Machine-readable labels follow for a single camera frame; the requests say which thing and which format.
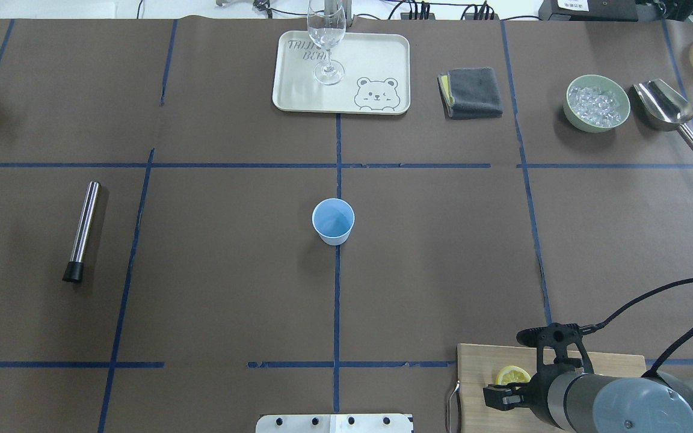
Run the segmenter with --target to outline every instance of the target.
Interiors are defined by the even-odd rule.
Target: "wine glass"
[[[334,85],[344,77],[344,66],[330,59],[330,50],[347,33],[346,22],[342,0],[309,0],[306,15],[309,37],[327,53],[327,58],[314,67],[314,78],[324,85]]]

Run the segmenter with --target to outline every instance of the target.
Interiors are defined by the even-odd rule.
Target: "lemon half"
[[[530,380],[531,375],[515,365],[508,365],[502,368],[496,376],[496,384],[498,385],[506,385],[513,382],[528,382]]]

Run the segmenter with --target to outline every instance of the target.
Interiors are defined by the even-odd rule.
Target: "bowl of ice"
[[[630,99],[616,82],[604,76],[581,76],[566,88],[563,113],[585,132],[606,132],[630,116]]]

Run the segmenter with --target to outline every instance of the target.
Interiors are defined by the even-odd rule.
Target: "gray towel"
[[[448,77],[448,95],[444,76]],[[451,69],[437,81],[450,118],[501,117],[501,96],[493,68]]]

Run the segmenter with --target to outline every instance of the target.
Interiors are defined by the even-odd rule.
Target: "green bowl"
[[[619,102],[617,112],[619,112],[619,115],[622,116],[622,121],[616,125],[609,126],[608,128],[602,128],[600,126],[587,123],[587,121],[583,120],[583,118],[580,118],[568,104],[568,91],[574,85],[581,88],[596,85],[599,86],[600,90],[602,91],[610,90],[614,94],[614,99]],[[563,113],[571,122],[571,125],[576,126],[577,129],[581,129],[585,132],[606,132],[609,129],[613,129],[621,125],[630,116],[630,99],[627,98],[627,93],[624,92],[623,88],[621,88],[616,82],[613,82],[604,76],[581,76],[574,79],[574,81],[572,81],[566,88],[566,95],[563,98]]]

